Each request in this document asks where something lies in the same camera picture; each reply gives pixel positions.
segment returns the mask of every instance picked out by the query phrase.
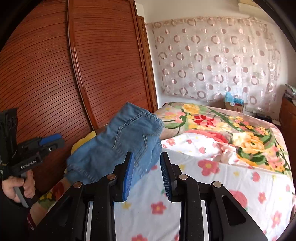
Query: black sleeve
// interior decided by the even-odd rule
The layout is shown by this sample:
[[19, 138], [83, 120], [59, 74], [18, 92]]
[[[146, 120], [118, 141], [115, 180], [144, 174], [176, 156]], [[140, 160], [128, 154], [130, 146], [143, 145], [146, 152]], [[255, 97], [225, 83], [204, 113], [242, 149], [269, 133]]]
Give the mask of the black sleeve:
[[5, 196], [0, 181], [0, 239], [3, 241], [27, 240], [28, 213], [29, 208], [24, 208]]

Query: louvered wood panel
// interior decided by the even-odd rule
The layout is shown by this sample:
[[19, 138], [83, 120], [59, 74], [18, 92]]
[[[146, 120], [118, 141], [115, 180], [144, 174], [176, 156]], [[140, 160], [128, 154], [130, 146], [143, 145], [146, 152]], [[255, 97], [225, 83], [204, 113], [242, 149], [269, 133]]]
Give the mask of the louvered wood panel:
[[34, 170], [45, 192], [62, 178], [72, 145], [91, 131], [72, 69], [66, 0], [41, 2], [0, 52], [0, 110], [12, 107], [18, 142], [54, 133], [66, 141]]
[[72, 60], [84, 104], [98, 126], [127, 101], [151, 109], [134, 2], [69, 0]]

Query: folded blue jeans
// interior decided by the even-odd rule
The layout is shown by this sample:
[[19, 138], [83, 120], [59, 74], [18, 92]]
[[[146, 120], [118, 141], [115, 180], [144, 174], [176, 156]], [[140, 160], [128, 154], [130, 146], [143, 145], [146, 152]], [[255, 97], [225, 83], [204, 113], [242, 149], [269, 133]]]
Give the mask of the folded blue jeans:
[[159, 160], [162, 129], [162, 120], [127, 102], [104, 132], [84, 143], [67, 159], [65, 177], [70, 183], [97, 182], [123, 163], [131, 151], [135, 158], [133, 186]]

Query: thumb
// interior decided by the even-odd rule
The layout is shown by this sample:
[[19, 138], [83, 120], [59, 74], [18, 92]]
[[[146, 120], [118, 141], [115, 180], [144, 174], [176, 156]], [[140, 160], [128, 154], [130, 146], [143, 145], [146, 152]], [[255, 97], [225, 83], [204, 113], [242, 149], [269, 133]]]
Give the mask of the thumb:
[[23, 178], [18, 178], [18, 177], [12, 177], [12, 176], [10, 176], [7, 179], [7, 186], [9, 188], [21, 187], [23, 185], [24, 185], [24, 179]]

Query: wooden trim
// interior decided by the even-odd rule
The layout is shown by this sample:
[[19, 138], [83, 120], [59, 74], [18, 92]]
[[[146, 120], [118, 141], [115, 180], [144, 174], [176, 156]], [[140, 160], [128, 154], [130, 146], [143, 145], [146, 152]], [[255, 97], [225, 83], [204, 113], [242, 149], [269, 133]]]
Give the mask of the wooden trim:
[[140, 52], [140, 58], [141, 58], [141, 65], [142, 65], [142, 71], [143, 71], [143, 76], [144, 76], [144, 82], [145, 82], [145, 90], [146, 90], [146, 95], [147, 95], [147, 101], [148, 101], [148, 108], [151, 113], [153, 113], [153, 108], [151, 105], [151, 98], [150, 98], [150, 91], [148, 87], [148, 81], [147, 81], [147, 75], [146, 75], [146, 68], [145, 68], [145, 62], [144, 62], [144, 57], [143, 57], [143, 52], [142, 52], [142, 45], [141, 45], [141, 39], [140, 39], [140, 33], [139, 33], [139, 28], [138, 28], [138, 21], [137, 21], [137, 9], [136, 9], [136, 4], [134, 0], [128, 0], [131, 5], [131, 12], [133, 15], [133, 24], [135, 26], [135, 31], [137, 35], [137, 41], [138, 41], [138, 46], [139, 46], [139, 52]]
[[141, 16], [137, 16], [137, 19], [138, 19], [138, 26], [139, 26], [139, 32], [140, 32], [141, 46], [142, 46], [142, 51], [144, 55], [144, 63], [145, 63], [145, 70], [147, 75], [147, 82], [148, 82], [149, 94], [151, 99], [152, 111], [155, 112], [158, 109], [158, 107], [157, 107], [156, 89], [155, 89], [152, 61], [151, 61], [148, 37], [147, 37], [147, 32], [145, 27], [145, 21], [144, 21], [144, 18]]
[[93, 130], [97, 130], [98, 124], [96, 122], [94, 113], [91, 109], [89, 99], [87, 97], [86, 89], [83, 83], [82, 74], [79, 66], [79, 60], [77, 56], [76, 43], [75, 43], [75, 34], [73, 29], [73, 1], [68, 0], [68, 9], [67, 9], [67, 30], [68, 30], [68, 40], [69, 40], [69, 50], [72, 59], [73, 71], [75, 74], [75, 79], [78, 85], [79, 93], [84, 105], [87, 117], [90, 121]]

